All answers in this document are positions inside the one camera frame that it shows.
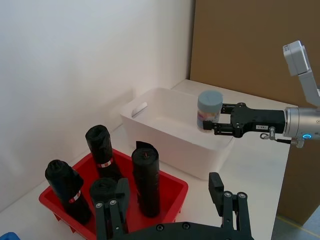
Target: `white table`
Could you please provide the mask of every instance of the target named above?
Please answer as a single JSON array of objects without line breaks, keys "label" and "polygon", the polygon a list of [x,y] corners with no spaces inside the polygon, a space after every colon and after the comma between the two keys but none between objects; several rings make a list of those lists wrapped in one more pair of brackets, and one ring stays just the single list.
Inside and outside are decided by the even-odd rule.
[{"label": "white table", "polygon": [[[204,90],[219,90],[224,103],[245,102],[250,108],[283,110],[292,105],[257,96],[239,93],[198,82],[184,80],[174,90],[198,95]],[[288,153],[288,144],[270,140],[261,140],[259,133],[249,132],[236,139],[234,147],[220,171],[225,190],[234,194],[248,194],[248,207],[252,236],[256,240],[270,240],[278,207],[282,181],[284,178]],[[111,134],[112,146],[131,155],[134,150],[128,145],[127,136],[122,126]],[[89,151],[84,152],[72,162],[75,164]],[[177,222],[220,226],[215,205],[212,203],[208,182],[199,180],[165,163],[160,164],[162,171],[174,175],[189,185],[189,191]],[[42,206],[38,197],[48,186],[45,181],[28,194],[20,198],[0,213],[0,236],[6,232],[16,232],[22,240],[81,240],[77,233],[71,233],[62,221],[57,221],[53,214]]]}]

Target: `screw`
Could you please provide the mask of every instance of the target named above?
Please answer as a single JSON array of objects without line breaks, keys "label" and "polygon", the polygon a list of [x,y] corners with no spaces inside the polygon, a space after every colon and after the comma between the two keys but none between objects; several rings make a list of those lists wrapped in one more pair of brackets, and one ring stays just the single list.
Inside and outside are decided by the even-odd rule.
[{"label": "screw", "polygon": [[116,200],[111,200],[111,201],[110,201],[110,205],[115,205],[116,203],[117,203]]},{"label": "screw", "polygon": [[97,209],[101,208],[101,207],[102,207],[102,203],[101,203],[101,202],[98,202],[98,203],[95,205],[95,207],[96,207]]},{"label": "screw", "polygon": [[246,195],[243,194],[243,193],[239,193],[239,197],[242,198],[242,199],[245,199],[245,198],[246,198]]},{"label": "screw", "polygon": [[158,224],[155,228],[158,232],[161,232],[165,229],[165,227],[162,224]]},{"label": "screw", "polygon": [[182,228],[183,228],[184,230],[188,230],[188,229],[190,229],[190,224],[189,224],[188,222],[184,222],[184,223],[182,224]]}]

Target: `white wall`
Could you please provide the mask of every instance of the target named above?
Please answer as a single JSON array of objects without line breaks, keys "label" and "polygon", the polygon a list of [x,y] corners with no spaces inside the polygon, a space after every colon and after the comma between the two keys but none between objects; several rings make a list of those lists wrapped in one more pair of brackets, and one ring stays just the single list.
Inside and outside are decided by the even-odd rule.
[{"label": "white wall", "polygon": [[0,1],[0,210],[85,152],[86,131],[185,79],[192,0]]}]

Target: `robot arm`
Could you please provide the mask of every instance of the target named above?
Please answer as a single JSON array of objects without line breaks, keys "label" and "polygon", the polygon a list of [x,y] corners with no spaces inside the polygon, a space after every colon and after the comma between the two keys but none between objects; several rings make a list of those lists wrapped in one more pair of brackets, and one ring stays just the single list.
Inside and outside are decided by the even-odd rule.
[{"label": "robot arm", "polygon": [[[204,121],[203,128],[214,130],[215,135],[236,138],[241,138],[247,132],[262,132],[262,139],[295,144],[298,148],[303,147],[305,139],[320,140],[320,89],[314,79],[306,49],[300,41],[295,41],[283,47],[283,54],[291,76],[298,75],[306,100],[318,108],[288,107],[282,111],[251,109],[243,102],[223,104],[221,114],[230,114],[230,123]],[[293,139],[276,139],[276,134]]]}]

